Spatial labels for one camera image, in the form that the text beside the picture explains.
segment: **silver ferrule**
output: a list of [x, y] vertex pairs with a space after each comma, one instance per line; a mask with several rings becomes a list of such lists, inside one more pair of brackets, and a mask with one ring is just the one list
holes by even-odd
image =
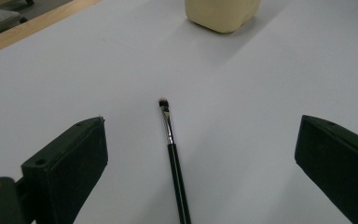
[[162, 117], [164, 121], [165, 133], [167, 134], [167, 142], [169, 144], [174, 144], [173, 141], [173, 132], [172, 125], [170, 120], [170, 109], [167, 106], [161, 106]]

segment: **cream plastic cup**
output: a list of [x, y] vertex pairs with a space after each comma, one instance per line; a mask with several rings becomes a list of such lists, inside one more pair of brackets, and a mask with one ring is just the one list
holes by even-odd
[[186, 0], [187, 17], [219, 33], [236, 31], [258, 10], [260, 0]]

